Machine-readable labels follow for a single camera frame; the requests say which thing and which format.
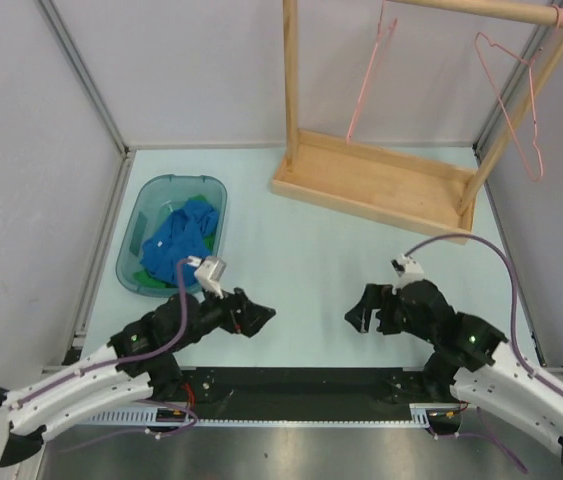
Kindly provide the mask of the pink wire hanger with blue top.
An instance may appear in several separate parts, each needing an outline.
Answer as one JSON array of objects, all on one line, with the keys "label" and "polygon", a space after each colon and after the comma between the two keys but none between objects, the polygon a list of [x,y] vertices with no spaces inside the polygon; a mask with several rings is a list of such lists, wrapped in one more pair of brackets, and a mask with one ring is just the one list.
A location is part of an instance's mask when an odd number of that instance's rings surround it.
[{"label": "pink wire hanger with blue top", "polygon": [[[557,61],[557,51],[554,51],[552,57],[547,61],[546,65],[539,72],[537,78],[535,78],[534,75],[534,67],[537,59],[542,55],[544,46],[547,43],[552,42],[553,38],[557,35],[557,32],[563,27],[563,8],[558,4],[550,4],[549,8],[552,10],[552,12],[549,14],[549,22],[547,24],[547,29],[550,31],[549,37],[547,40],[542,41],[539,46],[533,50],[533,53],[530,56],[520,56],[515,54],[500,43],[494,42],[484,32],[479,31],[475,36],[474,47],[477,57],[495,94],[498,106],[500,107],[501,114],[505,120],[506,125],[505,130],[502,130],[500,132],[499,137],[488,151],[485,159],[480,164],[479,169],[470,182],[470,186],[475,187],[477,190],[479,190],[485,183],[510,142],[512,142],[516,147],[517,153],[520,155],[520,158],[523,162],[527,174],[530,177],[530,180],[532,182],[538,182],[544,176],[545,166],[542,152],[538,143],[539,129],[536,111],[536,96],[551,75],[552,64]],[[507,56],[514,58],[517,63],[523,67],[523,72],[526,74],[527,88],[524,91],[525,97],[522,100],[518,101],[517,105],[515,106],[515,110],[512,113],[508,111],[507,107],[511,105],[513,98],[512,96],[505,98],[504,92],[494,81],[494,77],[492,76],[484,54],[481,51],[481,44],[483,42],[486,42],[489,48],[498,49],[505,53]],[[523,150],[516,133],[517,128],[519,127],[521,121],[527,113],[531,114],[533,127],[532,148],[534,149],[536,155],[538,166],[537,171],[534,171],[532,169],[530,161],[525,151]]]}]

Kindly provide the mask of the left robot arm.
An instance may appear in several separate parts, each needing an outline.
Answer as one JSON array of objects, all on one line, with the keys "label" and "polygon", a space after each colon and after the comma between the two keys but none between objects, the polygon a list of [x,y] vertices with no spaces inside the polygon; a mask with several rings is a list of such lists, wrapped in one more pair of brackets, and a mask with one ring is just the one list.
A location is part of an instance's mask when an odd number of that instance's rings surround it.
[{"label": "left robot arm", "polygon": [[240,288],[207,293],[203,300],[176,294],[58,373],[19,390],[0,387],[8,428],[0,468],[31,458],[65,430],[108,408],[175,397],[183,382],[176,352],[216,329],[251,338],[275,314]]}]

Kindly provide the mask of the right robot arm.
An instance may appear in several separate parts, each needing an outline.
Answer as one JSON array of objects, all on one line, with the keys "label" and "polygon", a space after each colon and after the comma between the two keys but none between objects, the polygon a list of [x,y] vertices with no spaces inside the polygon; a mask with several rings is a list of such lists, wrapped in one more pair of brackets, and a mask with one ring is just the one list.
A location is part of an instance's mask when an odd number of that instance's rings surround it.
[{"label": "right robot arm", "polygon": [[407,333],[429,343],[422,388],[430,399],[451,396],[489,412],[544,445],[563,467],[563,381],[516,354],[487,321],[455,310],[432,282],[368,284],[344,318],[359,333],[377,319],[384,335]]}]

